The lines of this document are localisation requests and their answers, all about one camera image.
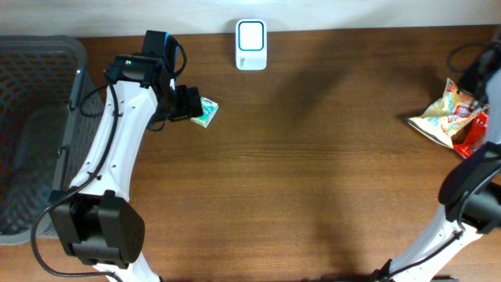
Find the teal tissue pack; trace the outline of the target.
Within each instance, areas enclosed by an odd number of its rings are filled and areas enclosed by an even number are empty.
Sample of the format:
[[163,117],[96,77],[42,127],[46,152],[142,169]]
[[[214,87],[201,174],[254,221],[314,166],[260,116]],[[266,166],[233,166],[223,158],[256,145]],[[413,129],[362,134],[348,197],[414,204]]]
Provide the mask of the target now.
[[200,117],[192,117],[190,118],[191,122],[194,124],[200,125],[204,128],[207,128],[211,123],[213,117],[218,112],[219,105],[218,103],[206,98],[200,98],[203,114]]

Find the yellow wet wipes bag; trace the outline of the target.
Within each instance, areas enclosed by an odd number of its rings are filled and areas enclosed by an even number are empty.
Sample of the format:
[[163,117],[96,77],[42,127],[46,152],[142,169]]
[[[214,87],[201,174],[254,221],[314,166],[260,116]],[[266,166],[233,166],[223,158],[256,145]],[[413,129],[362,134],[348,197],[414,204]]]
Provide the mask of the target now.
[[420,116],[409,117],[406,121],[428,139],[452,149],[453,136],[488,109],[488,105],[473,108],[473,103],[472,96],[460,90],[451,78],[447,78],[442,97]]

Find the red snack bag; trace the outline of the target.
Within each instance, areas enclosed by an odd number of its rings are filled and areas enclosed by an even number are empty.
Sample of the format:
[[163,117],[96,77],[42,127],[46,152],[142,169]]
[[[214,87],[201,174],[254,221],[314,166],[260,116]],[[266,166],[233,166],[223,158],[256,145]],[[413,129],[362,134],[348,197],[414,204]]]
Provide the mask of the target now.
[[488,115],[481,112],[467,126],[467,134],[463,142],[455,144],[453,149],[462,158],[469,158],[483,144],[487,128]]

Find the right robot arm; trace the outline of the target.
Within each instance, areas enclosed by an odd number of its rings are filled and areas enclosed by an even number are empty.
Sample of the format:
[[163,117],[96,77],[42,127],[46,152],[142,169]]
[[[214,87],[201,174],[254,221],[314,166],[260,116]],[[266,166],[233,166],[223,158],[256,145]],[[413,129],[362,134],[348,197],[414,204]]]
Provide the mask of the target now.
[[460,90],[472,108],[488,106],[485,139],[445,178],[439,209],[424,232],[399,256],[373,272],[372,281],[435,281],[468,244],[500,227],[500,33],[462,70]]

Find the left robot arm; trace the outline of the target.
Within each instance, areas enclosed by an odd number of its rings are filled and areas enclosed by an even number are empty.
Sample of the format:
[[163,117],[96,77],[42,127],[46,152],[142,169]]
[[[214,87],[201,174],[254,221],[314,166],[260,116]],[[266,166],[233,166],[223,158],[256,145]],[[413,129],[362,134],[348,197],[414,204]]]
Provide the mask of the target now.
[[44,210],[64,252],[92,266],[86,277],[160,281],[142,253],[146,224],[130,204],[144,133],[203,113],[197,88],[176,85],[174,55],[119,55],[104,73],[106,106],[88,155],[66,192]]

